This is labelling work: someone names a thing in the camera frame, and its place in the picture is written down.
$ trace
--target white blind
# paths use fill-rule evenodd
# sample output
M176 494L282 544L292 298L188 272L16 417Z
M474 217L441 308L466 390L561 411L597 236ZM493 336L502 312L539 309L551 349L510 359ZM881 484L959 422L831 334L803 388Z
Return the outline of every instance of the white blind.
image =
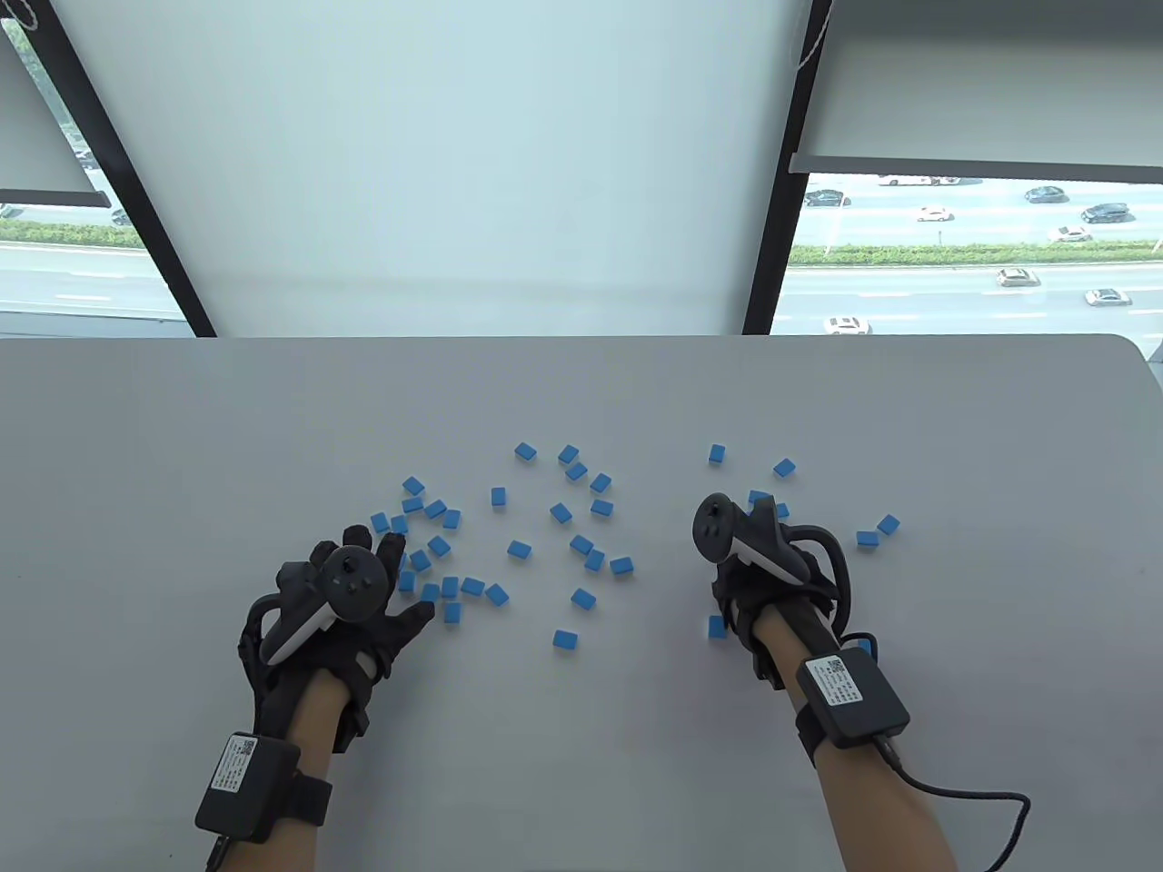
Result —
M1161 45L1141 0L836 0L792 166L1160 183Z
M109 205L93 190L5 34L0 34L0 202Z

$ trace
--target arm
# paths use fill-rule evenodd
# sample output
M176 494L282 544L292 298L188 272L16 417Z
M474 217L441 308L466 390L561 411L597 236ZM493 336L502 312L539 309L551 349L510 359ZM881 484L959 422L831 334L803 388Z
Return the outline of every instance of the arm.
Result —
M287 742L299 745L299 770L312 778L327 778L340 713L348 705L348 687L320 670L299 701ZM315 869L315 827L302 821L276 822L263 844L237 842L222 864L222 872L312 872Z
M771 606L752 632L771 653L799 712L807 700L795 671L808 650ZM925 796L901 781L872 745L842 751L825 741L815 766L847 872L957 872Z

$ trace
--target black glove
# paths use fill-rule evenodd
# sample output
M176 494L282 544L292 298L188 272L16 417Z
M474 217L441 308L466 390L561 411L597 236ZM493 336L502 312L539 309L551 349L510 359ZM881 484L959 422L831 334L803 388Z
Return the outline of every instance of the black glove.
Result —
M371 533L362 524L349 527L343 531L343 544L370 551ZM387 571L388 598L399 581L405 544L404 536L390 533L376 549L376 557ZM336 548L338 545L334 542L320 542L307 563L284 564L276 580L281 582L286 573L317 572ZM276 666L264 666L258 658L258 623L277 601L278 596L272 595L255 603L238 643L238 655L255 691L255 732L285 738L311 677L326 669L351 693L351 701L340 716L335 734L334 750L342 753L352 738L363 736L368 729L366 707L372 687L392 674L392 663L433 620L436 607L430 602L418 602L394 616L379 612L362 623L336 621L326 632L315 632L287 659Z

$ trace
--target cable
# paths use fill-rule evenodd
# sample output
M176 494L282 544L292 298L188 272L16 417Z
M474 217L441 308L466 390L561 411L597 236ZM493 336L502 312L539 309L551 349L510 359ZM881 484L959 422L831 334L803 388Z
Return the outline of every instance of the cable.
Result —
M1021 829L1026 825L1026 815L1029 814L1030 799L1025 793L1013 793L1011 791L952 791L948 787L934 787L930 784L925 784L923 781L918 781L911 774L905 772L905 766L900 762L900 757L893 750L892 745L885 736L873 736L872 744L880 752L884 762L889 764L889 767L900 775L900 780L907 784L909 787L922 793L928 793L933 796L943 796L946 799L980 799L980 800L1013 800L1014 802L1021 803L1021 810L1018 812L1018 817L1014 819L1014 828L1009 832L1009 841L1006 842L1006 846L1001 849L1001 853L993 862L985 872L998 872L1006 860L1009 859L1009 855L1014 852L1014 846L1018 844L1018 839L1021 838Z

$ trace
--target white car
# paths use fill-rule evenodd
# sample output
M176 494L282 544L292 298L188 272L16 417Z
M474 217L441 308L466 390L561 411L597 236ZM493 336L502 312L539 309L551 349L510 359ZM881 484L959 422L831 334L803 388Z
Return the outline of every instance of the white car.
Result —
M823 322L823 331L829 336L872 333L872 326L859 317L829 317Z
M1086 292L1087 306L1129 306L1130 295L1126 291L1115 291L1113 287L1100 287L1098 291Z
M1056 227L1046 236L1050 242L1090 242L1094 238L1084 227Z
M922 206L916 213L918 221L952 221L952 213L944 206Z

